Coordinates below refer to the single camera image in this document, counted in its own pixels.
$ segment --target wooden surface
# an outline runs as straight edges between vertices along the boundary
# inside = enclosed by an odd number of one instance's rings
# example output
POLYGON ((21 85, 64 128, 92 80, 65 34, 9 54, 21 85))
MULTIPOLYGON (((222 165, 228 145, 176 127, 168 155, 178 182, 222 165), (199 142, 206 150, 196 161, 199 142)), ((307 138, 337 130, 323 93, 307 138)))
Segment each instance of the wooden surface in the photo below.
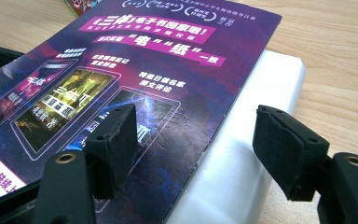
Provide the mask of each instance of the wooden surface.
MULTIPOLYGON (((358 154, 358 0, 240 0, 280 14, 268 49, 301 58, 307 76, 295 117, 358 154)), ((63 0, 0 0, 0 46, 27 52, 75 16, 63 0)), ((259 223, 318 223, 316 203, 287 202, 272 184, 259 223)))

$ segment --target wooden table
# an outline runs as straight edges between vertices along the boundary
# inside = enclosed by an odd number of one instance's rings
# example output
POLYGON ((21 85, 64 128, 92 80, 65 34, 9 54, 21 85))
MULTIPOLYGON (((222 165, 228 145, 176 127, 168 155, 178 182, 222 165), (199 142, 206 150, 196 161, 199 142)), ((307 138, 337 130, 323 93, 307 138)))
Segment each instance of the wooden table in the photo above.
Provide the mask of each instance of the wooden table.
MULTIPOLYGON (((235 2, 283 16, 268 49, 307 67, 295 117, 330 142, 329 155, 358 154, 358 0, 235 2)), ((0 0, 0 46, 27 52, 74 19, 63 0, 0 0)), ((318 200, 287 202, 273 183, 259 223, 318 223, 318 200)))

